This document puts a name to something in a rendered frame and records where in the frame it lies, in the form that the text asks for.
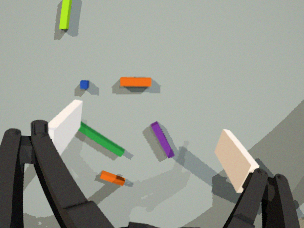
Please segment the purple rod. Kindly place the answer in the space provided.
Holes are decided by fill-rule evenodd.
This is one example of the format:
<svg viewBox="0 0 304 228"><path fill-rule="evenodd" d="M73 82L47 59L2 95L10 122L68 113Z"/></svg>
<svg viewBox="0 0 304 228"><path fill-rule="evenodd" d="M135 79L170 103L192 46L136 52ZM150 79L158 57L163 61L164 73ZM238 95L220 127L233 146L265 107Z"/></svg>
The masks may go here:
<svg viewBox="0 0 304 228"><path fill-rule="evenodd" d="M167 139L166 139L163 131L161 130L158 122L156 121L156 122L152 123L151 127L152 127L155 135L157 136L157 138L158 138L161 146L163 147L163 149L164 149L167 157L168 158L173 157L174 153L173 153L173 151L172 151L172 149L171 149L171 147L170 147L170 145L169 145L169 143L168 143L168 141L167 141Z"/></svg>

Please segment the small blue cube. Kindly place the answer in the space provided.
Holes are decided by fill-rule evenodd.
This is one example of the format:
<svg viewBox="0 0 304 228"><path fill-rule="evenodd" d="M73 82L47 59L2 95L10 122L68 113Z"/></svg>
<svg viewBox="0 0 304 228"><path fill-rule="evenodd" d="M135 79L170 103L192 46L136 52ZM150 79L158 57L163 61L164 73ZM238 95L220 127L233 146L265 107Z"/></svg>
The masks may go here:
<svg viewBox="0 0 304 228"><path fill-rule="evenodd" d="M80 81L80 89L88 89L89 88L89 80Z"/></svg>

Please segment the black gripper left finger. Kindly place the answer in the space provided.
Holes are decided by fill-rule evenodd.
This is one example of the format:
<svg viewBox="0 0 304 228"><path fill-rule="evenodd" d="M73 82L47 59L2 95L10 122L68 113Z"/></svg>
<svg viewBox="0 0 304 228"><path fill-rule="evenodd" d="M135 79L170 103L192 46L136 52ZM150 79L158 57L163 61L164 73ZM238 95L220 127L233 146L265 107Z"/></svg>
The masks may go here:
<svg viewBox="0 0 304 228"><path fill-rule="evenodd" d="M32 121L31 136L22 136L16 128L5 131L0 145L0 228L24 228L25 163L34 164L61 228L114 228L97 204L86 199L60 157L80 128L82 103L74 100L49 123Z"/></svg>

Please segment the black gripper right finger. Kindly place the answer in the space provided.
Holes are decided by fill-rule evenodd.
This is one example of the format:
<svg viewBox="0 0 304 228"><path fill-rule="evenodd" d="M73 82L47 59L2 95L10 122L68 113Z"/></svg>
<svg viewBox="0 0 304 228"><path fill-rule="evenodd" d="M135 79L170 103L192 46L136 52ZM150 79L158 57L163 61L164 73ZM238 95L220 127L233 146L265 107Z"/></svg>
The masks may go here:
<svg viewBox="0 0 304 228"><path fill-rule="evenodd" d="M262 228L300 228L284 175L268 177L230 130L223 129L215 154L236 192L242 193L223 228L255 228L260 203Z"/></svg>

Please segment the orange rod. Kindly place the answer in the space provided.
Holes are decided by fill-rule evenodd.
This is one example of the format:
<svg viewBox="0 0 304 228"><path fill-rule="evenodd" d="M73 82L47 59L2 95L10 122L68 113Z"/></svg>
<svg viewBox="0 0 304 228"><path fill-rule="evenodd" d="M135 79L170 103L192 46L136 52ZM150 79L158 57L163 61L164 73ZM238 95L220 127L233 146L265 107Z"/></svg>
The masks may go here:
<svg viewBox="0 0 304 228"><path fill-rule="evenodd" d="M102 170L100 178L107 180L109 182L121 185L121 186L123 186L125 183L125 178L117 176L117 175L109 173L109 172L106 172L106 171L103 171L103 170Z"/></svg>
<svg viewBox="0 0 304 228"><path fill-rule="evenodd" d="M120 86L151 86L151 78L147 77L121 77Z"/></svg>

